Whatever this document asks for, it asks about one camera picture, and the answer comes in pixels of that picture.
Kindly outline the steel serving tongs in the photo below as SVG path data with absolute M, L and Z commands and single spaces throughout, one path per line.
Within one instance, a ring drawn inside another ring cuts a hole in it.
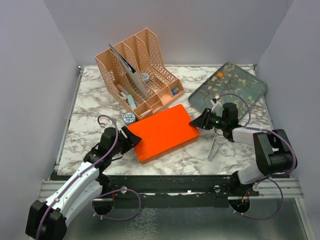
M 220 149 L 220 147 L 224 142 L 225 142 L 225 138 L 223 136 L 220 136 L 217 134 L 213 136 L 212 144 L 209 149 L 209 154 L 207 157 L 209 161 L 211 161 L 214 158 L 214 156 L 217 154 L 218 150 Z

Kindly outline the orange tin lid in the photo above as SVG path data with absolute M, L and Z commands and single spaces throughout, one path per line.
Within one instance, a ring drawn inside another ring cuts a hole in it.
M 141 142 L 134 147 L 141 164 L 149 163 L 198 140 L 200 132 L 189 125 L 191 117 L 182 104 L 139 120 L 127 128 Z

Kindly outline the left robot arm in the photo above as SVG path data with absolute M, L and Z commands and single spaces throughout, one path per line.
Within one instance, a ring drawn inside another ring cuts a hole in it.
M 35 240 L 62 240 L 86 205 L 96 198 L 115 195 L 110 177 L 103 172 L 117 155 L 123 157 L 141 140 L 125 126 L 107 127 L 75 173 L 51 196 L 30 206 L 25 233 Z

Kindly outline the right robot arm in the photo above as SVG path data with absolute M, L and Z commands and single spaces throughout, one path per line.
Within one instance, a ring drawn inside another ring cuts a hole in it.
M 274 174 L 289 174 L 298 165 L 296 154 L 283 129 L 268 130 L 239 124 L 238 108 L 227 102 L 222 116 L 205 108 L 189 125 L 203 130 L 220 129 L 225 139 L 254 147 L 255 162 L 235 171 L 230 177 L 229 190 L 235 196 L 243 195 L 253 184 Z

